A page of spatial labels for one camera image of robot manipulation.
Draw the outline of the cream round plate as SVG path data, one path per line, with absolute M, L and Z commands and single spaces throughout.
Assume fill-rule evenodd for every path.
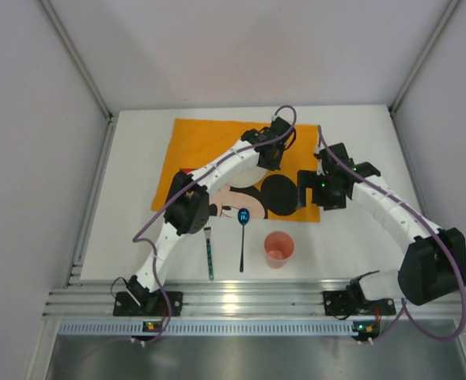
M 232 180 L 229 180 L 227 182 L 227 185 L 234 188 L 248 188 L 261 181 L 266 175 L 266 173 L 266 169 L 255 166 L 251 169 L 246 169 L 245 171 L 241 172 L 236 177 L 234 177 Z

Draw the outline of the pink plastic cup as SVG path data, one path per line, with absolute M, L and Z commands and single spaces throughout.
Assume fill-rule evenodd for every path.
M 267 235 L 263 243 L 265 260 L 267 265 L 273 269 L 279 269 L 294 254 L 293 238 L 282 231 L 275 231 Z

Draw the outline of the orange cartoon mouse cloth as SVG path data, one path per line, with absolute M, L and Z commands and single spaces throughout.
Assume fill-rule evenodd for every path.
M 260 130 L 263 123 L 176 119 L 156 194 L 151 205 L 157 211 L 165 204 L 174 175 L 189 173 L 225 153 L 250 129 Z M 295 127 L 297 137 L 284 153 L 281 169 L 259 171 L 258 179 L 247 185 L 246 180 L 232 180 L 210 198 L 212 216 L 235 218 L 241 208 L 249 209 L 253 219 L 277 219 L 291 222 L 319 222 L 319 207 L 311 203 L 306 193 L 306 206 L 297 206 L 297 172 L 315 171 L 313 157 L 317 128 L 311 124 Z

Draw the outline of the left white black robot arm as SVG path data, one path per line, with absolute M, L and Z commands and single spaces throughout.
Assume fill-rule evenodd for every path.
M 274 116 L 270 126 L 246 131 L 224 154 L 203 167 L 174 175 L 162 208 L 132 239 L 151 247 L 144 265 L 127 282 L 127 293 L 134 304 L 146 307 L 154 293 L 162 289 L 174 249 L 208 222 L 212 195 L 246 170 L 280 168 L 294 125 Z

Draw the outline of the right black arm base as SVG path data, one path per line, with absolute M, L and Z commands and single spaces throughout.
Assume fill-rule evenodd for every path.
M 324 291 L 324 312 L 326 316 L 345 320 L 352 316 L 394 316 L 394 301 L 384 298 L 376 301 L 359 300 L 345 290 Z

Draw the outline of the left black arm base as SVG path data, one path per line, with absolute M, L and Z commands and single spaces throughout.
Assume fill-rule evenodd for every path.
M 166 294 L 172 309 L 171 315 L 179 317 L 183 307 L 184 293 L 168 291 Z M 116 317 L 167 317 L 169 307 L 160 291 L 150 295 L 144 306 L 140 306 L 127 291 L 121 291 L 116 294 L 113 315 Z

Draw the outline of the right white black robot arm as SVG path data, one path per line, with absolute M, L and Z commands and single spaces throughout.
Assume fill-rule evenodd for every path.
M 354 162 L 342 143 L 316 152 L 316 170 L 297 173 L 298 205 L 326 211 L 352 201 L 394 239 L 403 254 L 400 268 L 373 271 L 350 281 L 359 302 L 404 298 L 416 306 L 466 287 L 466 242 L 457 228 L 443 229 L 421 216 L 387 184 L 371 163 Z

